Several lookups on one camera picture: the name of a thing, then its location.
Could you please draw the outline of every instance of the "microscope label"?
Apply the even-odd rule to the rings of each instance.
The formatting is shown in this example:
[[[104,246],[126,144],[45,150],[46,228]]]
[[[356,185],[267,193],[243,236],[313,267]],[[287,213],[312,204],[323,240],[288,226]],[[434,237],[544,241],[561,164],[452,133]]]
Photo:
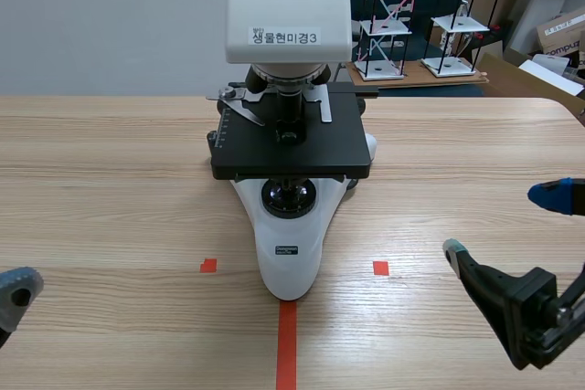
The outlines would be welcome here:
[[[298,247],[276,247],[276,256],[296,256],[298,254]]]
[[[248,30],[250,46],[321,46],[320,27],[254,26]]]

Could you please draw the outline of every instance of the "microscope base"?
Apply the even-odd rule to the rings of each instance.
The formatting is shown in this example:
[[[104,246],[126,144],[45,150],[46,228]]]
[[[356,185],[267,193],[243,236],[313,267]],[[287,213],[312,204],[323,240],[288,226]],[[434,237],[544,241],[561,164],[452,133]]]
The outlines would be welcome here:
[[[372,161],[376,139],[367,134]],[[264,284],[281,300],[300,299],[313,285],[319,266],[323,241],[350,179],[312,179],[317,198],[311,212],[296,219],[280,219],[262,203],[261,190],[267,180],[232,182],[250,217],[256,238],[258,263]]]

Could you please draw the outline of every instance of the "wooden board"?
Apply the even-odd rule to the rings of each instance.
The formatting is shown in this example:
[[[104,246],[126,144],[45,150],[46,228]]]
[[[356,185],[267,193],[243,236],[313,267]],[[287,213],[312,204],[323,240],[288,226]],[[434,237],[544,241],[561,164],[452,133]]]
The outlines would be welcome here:
[[[384,81],[364,81],[354,63],[347,64],[349,77],[356,86],[374,86],[382,89],[403,89],[407,87],[457,86],[460,84],[486,84],[487,77],[482,72],[467,77],[436,78],[420,61],[407,61],[404,67],[406,78]]]
[[[582,390],[585,340],[518,372],[441,244],[564,289],[585,220],[526,193],[583,174],[585,130],[533,99],[372,100],[364,124],[378,155],[298,303],[298,390]],[[0,389],[275,389],[279,302],[211,175],[217,125],[203,98],[0,99],[0,269],[46,281],[0,352]],[[199,273],[205,258],[217,273]]]

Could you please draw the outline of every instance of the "white paper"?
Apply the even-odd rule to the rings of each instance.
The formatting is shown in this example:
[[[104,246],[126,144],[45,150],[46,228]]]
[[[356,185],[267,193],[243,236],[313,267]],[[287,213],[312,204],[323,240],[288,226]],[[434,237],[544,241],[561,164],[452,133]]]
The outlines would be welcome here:
[[[565,69],[569,65],[569,59],[565,57],[553,57],[552,55],[538,54],[532,60],[548,70],[552,70],[562,77]]]
[[[567,20],[566,22],[561,23],[560,25],[556,25],[556,26],[550,27],[549,29],[545,29],[545,36],[548,37],[551,34],[554,34],[555,32],[562,31],[563,29],[566,29],[567,27],[575,26],[583,21],[585,21],[585,14],[583,14],[581,16],[577,16],[575,18],[571,18],[570,20]]]
[[[557,75],[550,70],[543,68],[542,66],[538,65],[534,61],[528,60],[525,61],[522,66],[520,66],[522,70],[528,72],[535,77],[542,79],[543,81],[547,82],[548,84],[552,84],[553,86],[566,91],[568,94],[577,96],[583,91],[583,86],[577,84],[576,82],[570,81]]]

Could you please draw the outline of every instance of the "logo on microscope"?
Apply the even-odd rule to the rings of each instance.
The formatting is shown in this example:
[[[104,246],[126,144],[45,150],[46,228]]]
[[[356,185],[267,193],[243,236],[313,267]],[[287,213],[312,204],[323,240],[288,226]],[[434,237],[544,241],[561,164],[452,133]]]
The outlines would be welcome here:
[[[298,254],[298,247],[276,247],[276,256],[296,256]]]

